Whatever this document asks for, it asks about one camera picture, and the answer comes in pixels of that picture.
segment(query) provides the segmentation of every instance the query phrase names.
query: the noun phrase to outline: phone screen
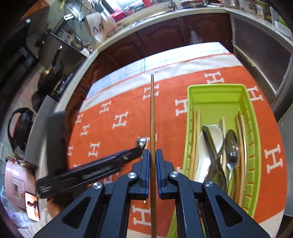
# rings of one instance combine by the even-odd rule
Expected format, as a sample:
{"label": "phone screen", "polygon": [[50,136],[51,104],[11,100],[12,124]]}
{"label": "phone screen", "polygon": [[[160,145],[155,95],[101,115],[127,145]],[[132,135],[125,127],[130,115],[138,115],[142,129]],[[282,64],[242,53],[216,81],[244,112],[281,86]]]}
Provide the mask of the phone screen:
{"label": "phone screen", "polygon": [[33,221],[39,221],[39,206],[38,206],[38,198],[35,195],[32,195],[28,192],[24,193],[25,198],[25,207],[28,218]]}

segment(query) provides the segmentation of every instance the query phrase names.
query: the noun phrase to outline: faucet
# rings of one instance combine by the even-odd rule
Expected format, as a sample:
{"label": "faucet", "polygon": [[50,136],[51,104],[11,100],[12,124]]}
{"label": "faucet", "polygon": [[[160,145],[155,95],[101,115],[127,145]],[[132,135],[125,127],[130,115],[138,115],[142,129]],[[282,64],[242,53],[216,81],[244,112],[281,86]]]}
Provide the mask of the faucet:
{"label": "faucet", "polygon": [[168,6],[168,8],[173,8],[174,11],[176,11],[178,8],[174,2],[175,0],[170,0],[170,5]]}

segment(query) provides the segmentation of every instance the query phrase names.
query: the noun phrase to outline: wooden cabinet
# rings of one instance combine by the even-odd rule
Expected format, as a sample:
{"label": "wooden cabinet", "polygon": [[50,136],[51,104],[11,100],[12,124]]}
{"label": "wooden cabinet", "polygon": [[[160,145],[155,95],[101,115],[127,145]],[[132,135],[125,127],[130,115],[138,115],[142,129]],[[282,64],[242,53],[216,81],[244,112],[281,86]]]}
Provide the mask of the wooden cabinet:
{"label": "wooden cabinet", "polygon": [[182,18],[161,22],[137,32],[148,55],[189,44],[190,36]]}
{"label": "wooden cabinet", "polygon": [[147,56],[146,49],[136,33],[113,44],[101,53],[108,69],[113,72]]}
{"label": "wooden cabinet", "polygon": [[104,58],[98,56],[83,76],[66,107],[67,113],[65,122],[68,125],[70,134],[72,133],[79,109],[83,100],[86,98],[90,87],[94,82],[98,81],[109,73],[110,71],[105,65]]}
{"label": "wooden cabinet", "polygon": [[220,42],[227,50],[233,52],[232,28],[229,14],[208,13],[185,16],[184,21],[189,32],[194,30],[202,43]]}
{"label": "wooden cabinet", "polygon": [[46,7],[50,7],[50,5],[45,0],[38,0],[23,16],[23,18],[27,18],[29,15],[43,9]]}

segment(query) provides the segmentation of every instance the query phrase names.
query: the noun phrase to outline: red stitched border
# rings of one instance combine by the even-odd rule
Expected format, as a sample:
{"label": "red stitched border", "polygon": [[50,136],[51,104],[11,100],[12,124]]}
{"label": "red stitched border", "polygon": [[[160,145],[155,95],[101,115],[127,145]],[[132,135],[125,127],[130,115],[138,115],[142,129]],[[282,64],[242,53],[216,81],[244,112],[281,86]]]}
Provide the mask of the red stitched border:
{"label": "red stitched border", "polygon": [[132,76],[130,76],[128,78],[125,78],[125,79],[123,79],[123,80],[121,80],[121,81],[119,81],[117,83],[114,83],[114,84],[112,84],[112,85],[110,85],[110,86],[108,86],[108,87],[106,87],[106,88],[104,88],[104,89],[102,89],[102,90],[94,93],[92,96],[90,96],[89,98],[86,98],[84,101],[87,101],[87,100],[91,99],[92,97],[96,96],[97,94],[100,94],[103,91],[106,91],[106,90],[108,90],[108,89],[110,89],[110,88],[112,88],[112,87],[114,87],[114,86],[116,86],[118,84],[121,84],[121,83],[129,80],[129,79],[135,78],[135,77],[140,76],[140,75],[145,74],[145,73],[149,73],[149,72],[151,72],[153,70],[160,69],[160,68],[163,68],[163,67],[166,67],[166,66],[170,66],[170,65],[174,65],[174,64],[181,64],[181,63],[190,62],[192,60],[202,60],[202,59],[206,59],[206,58],[210,58],[210,57],[214,57],[214,56],[221,56],[221,55],[232,55],[232,53],[221,53],[221,54],[215,54],[215,55],[206,55],[206,56],[202,56],[202,57],[198,57],[198,58],[193,58],[193,59],[187,59],[187,60],[183,60],[183,61],[178,61],[178,62],[175,62],[175,63],[166,64],[166,65],[162,65],[162,66],[159,66],[159,67],[156,67],[156,68],[153,68],[153,69],[149,69],[149,70],[143,71],[143,72],[141,72],[139,74],[135,74],[135,75],[132,75]]}

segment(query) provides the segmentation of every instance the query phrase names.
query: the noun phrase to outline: black handle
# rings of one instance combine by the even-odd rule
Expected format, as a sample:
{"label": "black handle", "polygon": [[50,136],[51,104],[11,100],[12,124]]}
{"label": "black handle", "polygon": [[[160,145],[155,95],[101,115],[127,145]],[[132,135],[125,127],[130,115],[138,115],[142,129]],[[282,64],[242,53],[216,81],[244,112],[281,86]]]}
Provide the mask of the black handle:
{"label": "black handle", "polygon": [[52,67],[54,67],[57,64],[57,59],[59,57],[59,54],[60,54],[61,50],[62,50],[62,46],[59,46],[58,50],[57,50],[57,52],[56,52],[56,54],[54,56],[54,59],[53,59],[53,62],[52,62]]}
{"label": "black handle", "polygon": [[14,142],[13,142],[13,138],[12,138],[12,136],[11,136],[11,134],[10,134],[10,123],[11,123],[11,120],[12,120],[13,116],[14,116],[16,113],[24,113],[24,112],[26,112],[28,109],[29,109],[29,108],[19,108],[19,109],[15,110],[14,113],[12,114],[10,120],[9,120],[8,127],[7,127],[7,135],[8,135],[8,140],[9,140],[9,143],[10,143],[11,148],[12,148],[13,151],[14,151],[14,149],[15,149],[15,144],[14,144]]}

